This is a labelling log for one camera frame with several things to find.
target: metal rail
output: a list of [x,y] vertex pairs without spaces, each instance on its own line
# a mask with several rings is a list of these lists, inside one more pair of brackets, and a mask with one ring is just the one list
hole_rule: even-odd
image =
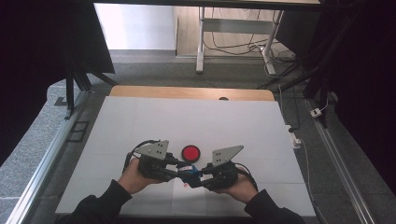
[[41,185],[47,177],[47,174],[50,172],[50,168],[53,162],[55,161],[59,151],[64,144],[64,141],[66,140],[67,135],[69,134],[74,122],[81,113],[82,107],[88,100],[88,98],[89,94],[85,91],[82,91],[79,94],[76,101],[75,113],[73,113],[73,116],[71,116],[70,119],[65,119],[64,122],[61,124],[61,127],[55,134],[52,142],[49,145],[49,148],[44,154],[43,159],[38,164],[35,173],[27,184],[26,189],[23,191],[23,194],[15,205],[14,210],[12,210],[12,213],[6,222],[7,224],[22,223],[25,219],[35,200],[35,196],[39,192]]
[[[307,100],[305,100],[306,106],[309,111],[313,110],[314,108],[309,104]],[[341,182],[344,185],[346,193],[349,195],[350,200],[356,210],[356,213],[363,224],[375,224],[375,219],[370,212],[369,207],[367,206],[366,201],[364,201],[361,191],[355,184],[351,174],[349,173],[347,166],[337,149],[330,133],[327,129],[324,129],[320,121],[318,119],[314,119],[315,125],[318,129],[320,137],[323,140],[323,143],[329,153],[330,158],[332,159],[332,164],[335,167],[338,175],[340,176]]]

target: human hand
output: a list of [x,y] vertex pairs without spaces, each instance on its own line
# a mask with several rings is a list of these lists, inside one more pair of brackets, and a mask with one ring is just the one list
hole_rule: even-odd
[[217,194],[228,194],[241,203],[248,203],[258,193],[250,180],[245,175],[241,174],[238,174],[238,179],[231,187],[213,191]]
[[150,184],[162,183],[160,180],[149,179],[142,176],[140,171],[137,170],[139,159],[134,158],[129,162],[128,168],[119,179],[119,184],[126,189],[130,194],[135,194],[144,189]]

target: red circular object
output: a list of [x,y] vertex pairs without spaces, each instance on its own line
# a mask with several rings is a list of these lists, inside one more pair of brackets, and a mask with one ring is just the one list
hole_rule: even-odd
[[201,156],[201,151],[199,150],[198,147],[193,145],[186,146],[181,151],[181,157],[183,158],[184,161],[196,162],[199,160],[200,156]]

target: white mat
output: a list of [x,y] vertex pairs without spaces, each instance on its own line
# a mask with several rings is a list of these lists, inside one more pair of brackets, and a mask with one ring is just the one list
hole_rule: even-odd
[[[125,155],[145,140],[169,140],[168,151],[196,145],[202,169],[214,149],[244,145],[233,158],[245,164],[259,189],[301,216],[314,216],[277,102],[107,97],[56,213],[68,214],[86,196],[100,196],[120,177]],[[148,186],[126,203],[126,216],[241,217],[244,204],[182,182]]]

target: white wall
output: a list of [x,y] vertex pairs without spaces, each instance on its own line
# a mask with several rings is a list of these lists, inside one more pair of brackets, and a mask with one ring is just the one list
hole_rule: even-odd
[[176,49],[173,7],[95,4],[109,49]]

